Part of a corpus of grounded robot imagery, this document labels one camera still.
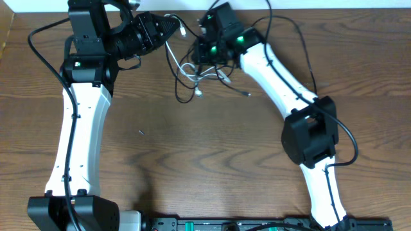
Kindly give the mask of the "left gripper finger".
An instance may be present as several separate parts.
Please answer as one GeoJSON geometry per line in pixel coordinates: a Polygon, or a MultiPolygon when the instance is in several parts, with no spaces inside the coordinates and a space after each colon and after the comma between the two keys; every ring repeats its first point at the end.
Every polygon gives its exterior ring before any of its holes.
{"type": "Polygon", "coordinates": [[[165,43],[177,30],[179,26],[174,25],[171,27],[164,27],[158,26],[157,29],[157,36],[156,36],[156,43],[163,44],[165,43]]]}
{"type": "Polygon", "coordinates": [[[161,31],[175,31],[180,27],[179,20],[173,17],[154,15],[154,19],[161,31]]]}

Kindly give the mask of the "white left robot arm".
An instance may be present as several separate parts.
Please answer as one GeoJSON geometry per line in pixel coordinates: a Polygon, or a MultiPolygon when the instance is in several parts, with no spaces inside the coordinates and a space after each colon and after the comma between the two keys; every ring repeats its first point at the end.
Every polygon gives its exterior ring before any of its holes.
{"type": "Polygon", "coordinates": [[[139,1],[74,0],[68,7],[73,34],[54,71],[64,88],[57,157],[44,195],[28,201],[28,216],[41,230],[151,230],[141,212],[122,211],[101,197],[101,139],[118,62],[160,48],[180,23],[150,12],[134,15],[139,1]]]}

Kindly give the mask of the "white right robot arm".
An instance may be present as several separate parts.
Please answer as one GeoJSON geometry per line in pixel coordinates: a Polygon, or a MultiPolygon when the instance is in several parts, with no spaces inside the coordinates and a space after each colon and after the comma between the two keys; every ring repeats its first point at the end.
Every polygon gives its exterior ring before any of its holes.
{"type": "Polygon", "coordinates": [[[236,22],[221,26],[200,23],[196,64],[226,64],[232,60],[268,95],[284,119],[281,142],[303,173],[311,200],[311,218],[321,230],[349,230],[340,200],[335,168],[338,129],[334,101],[303,86],[279,61],[265,36],[236,22]]]}

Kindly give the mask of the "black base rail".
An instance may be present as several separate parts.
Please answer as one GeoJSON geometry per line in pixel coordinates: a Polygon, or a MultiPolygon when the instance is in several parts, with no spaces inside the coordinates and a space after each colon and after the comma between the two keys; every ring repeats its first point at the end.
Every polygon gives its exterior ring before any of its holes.
{"type": "Polygon", "coordinates": [[[322,228],[310,218],[284,219],[177,219],[151,218],[143,221],[142,231],[280,231],[280,230],[331,230],[331,231],[393,231],[387,219],[344,218],[336,225],[322,228]]]}

